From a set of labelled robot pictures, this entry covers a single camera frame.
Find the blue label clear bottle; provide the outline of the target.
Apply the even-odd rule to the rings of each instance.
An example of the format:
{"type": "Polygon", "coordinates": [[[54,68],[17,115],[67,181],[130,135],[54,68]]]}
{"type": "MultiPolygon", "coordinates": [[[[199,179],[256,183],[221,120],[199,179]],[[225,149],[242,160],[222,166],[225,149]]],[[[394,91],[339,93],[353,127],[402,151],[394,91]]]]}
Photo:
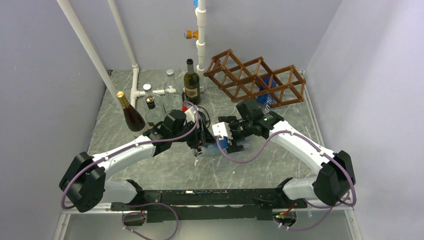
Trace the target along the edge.
{"type": "MultiPolygon", "coordinates": [[[[270,80],[270,77],[264,77],[263,81],[266,85],[271,83],[271,88],[277,86],[277,83],[274,80],[270,80]]],[[[264,113],[269,112],[271,109],[271,105],[276,103],[276,101],[271,97],[269,93],[257,96],[256,101],[260,104],[261,109],[264,113]]]]}
{"type": "MultiPolygon", "coordinates": [[[[209,156],[209,155],[214,155],[214,154],[219,153],[220,150],[219,150],[219,147],[217,146],[216,139],[217,138],[214,137],[214,141],[212,143],[205,143],[205,144],[202,144],[198,147],[195,147],[194,149],[192,149],[192,154],[195,157],[198,157],[200,155],[205,155],[205,156],[208,155],[209,156]]],[[[221,148],[223,150],[225,150],[229,146],[228,139],[226,137],[221,137],[219,139],[219,144],[220,144],[221,148]]]]}

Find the dark green wine bottle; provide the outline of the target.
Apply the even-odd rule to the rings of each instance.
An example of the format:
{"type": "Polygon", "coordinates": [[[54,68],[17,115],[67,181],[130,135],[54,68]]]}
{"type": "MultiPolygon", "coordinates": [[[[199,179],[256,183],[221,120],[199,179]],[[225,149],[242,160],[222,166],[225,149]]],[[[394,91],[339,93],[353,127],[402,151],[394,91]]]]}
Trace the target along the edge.
{"type": "Polygon", "coordinates": [[[184,74],[184,93],[185,99],[194,105],[201,102],[200,96],[200,77],[194,71],[194,61],[191,58],[186,60],[187,72],[184,74]]]}

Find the dark bottle black cap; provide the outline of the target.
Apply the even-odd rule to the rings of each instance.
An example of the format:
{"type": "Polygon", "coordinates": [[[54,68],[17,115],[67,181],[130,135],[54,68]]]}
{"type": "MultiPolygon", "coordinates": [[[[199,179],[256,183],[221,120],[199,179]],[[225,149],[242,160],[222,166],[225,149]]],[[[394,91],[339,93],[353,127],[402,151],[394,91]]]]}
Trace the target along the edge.
{"type": "Polygon", "coordinates": [[[154,127],[156,124],[165,119],[165,110],[160,102],[157,102],[152,96],[145,99],[147,105],[147,112],[145,114],[146,122],[149,127],[154,127]]]}

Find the clear glass bottle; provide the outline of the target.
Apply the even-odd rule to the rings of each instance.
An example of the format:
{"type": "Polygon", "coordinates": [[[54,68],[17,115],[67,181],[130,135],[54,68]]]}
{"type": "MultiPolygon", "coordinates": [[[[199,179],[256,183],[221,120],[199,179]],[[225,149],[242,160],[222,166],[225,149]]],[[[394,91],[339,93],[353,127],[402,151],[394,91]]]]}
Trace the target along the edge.
{"type": "Polygon", "coordinates": [[[143,91],[144,91],[144,96],[147,97],[151,97],[151,98],[155,98],[155,94],[154,91],[152,89],[152,85],[150,83],[145,83],[143,86],[143,91]]]}
{"type": "Polygon", "coordinates": [[[170,113],[172,110],[180,110],[183,106],[182,88],[176,82],[173,69],[168,69],[166,76],[163,90],[166,100],[166,112],[170,113]]]}

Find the brown gold-capped wine bottle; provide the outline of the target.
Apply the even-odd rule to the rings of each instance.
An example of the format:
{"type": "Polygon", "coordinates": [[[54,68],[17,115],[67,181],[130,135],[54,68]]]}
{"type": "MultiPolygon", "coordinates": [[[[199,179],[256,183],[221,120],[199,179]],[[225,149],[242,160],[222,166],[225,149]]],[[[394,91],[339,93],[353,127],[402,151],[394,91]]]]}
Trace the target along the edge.
{"type": "Polygon", "coordinates": [[[139,135],[146,126],[145,120],[141,114],[130,104],[123,91],[118,91],[116,96],[121,104],[127,127],[131,132],[139,135]]]}

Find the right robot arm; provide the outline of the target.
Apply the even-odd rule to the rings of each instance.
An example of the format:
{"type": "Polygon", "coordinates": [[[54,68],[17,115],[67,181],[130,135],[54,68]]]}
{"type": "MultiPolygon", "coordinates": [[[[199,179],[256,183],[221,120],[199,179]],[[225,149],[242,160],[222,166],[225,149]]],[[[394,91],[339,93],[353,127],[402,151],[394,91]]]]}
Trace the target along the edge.
{"type": "Polygon", "coordinates": [[[276,203],[289,207],[295,200],[318,199],[327,206],[357,203],[355,173],[351,156],[341,150],[334,152],[319,145],[289,124],[281,115],[263,112],[254,99],[248,98],[236,105],[241,116],[221,116],[212,125],[213,135],[221,153],[229,160],[246,164],[255,160],[269,142],[278,144],[304,162],[315,174],[302,179],[288,178],[277,187],[276,203]],[[265,139],[260,150],[249,159],[236,159],[229,153],[242,151],[237,143],[249,136],[265,139]]]}

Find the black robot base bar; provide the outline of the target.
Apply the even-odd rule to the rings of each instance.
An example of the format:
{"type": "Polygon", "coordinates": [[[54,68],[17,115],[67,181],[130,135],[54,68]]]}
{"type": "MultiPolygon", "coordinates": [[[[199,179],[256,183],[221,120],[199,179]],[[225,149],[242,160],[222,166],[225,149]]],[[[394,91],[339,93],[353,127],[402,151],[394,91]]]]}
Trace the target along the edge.
{"type": "Polygon", "coordinates": [[[256,219],[271,221],[279,210],[305,209],[279,188],[140,190],[130,203],[113,202],[112,211],[144,211],[148,223],[179,220],[256,219]]]}

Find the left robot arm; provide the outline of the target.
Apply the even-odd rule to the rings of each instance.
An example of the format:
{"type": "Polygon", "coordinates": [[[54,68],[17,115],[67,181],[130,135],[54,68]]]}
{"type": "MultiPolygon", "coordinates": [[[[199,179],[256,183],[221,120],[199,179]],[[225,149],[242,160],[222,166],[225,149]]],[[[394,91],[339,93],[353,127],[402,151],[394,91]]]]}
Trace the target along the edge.
{"type": "Polygon", "coordinates": [[[110,181],[111,176],[167,151],[174,142],[201,151],[202,146],[214,145],[216,139],[197,110],[172,110],[133,141],[103,153],[77,154],[59,183],[61,207],[84,213],[99,203],[121,203],[131,210],[139,209],[145,202],[143,189],[133,180],[110,181]]]}

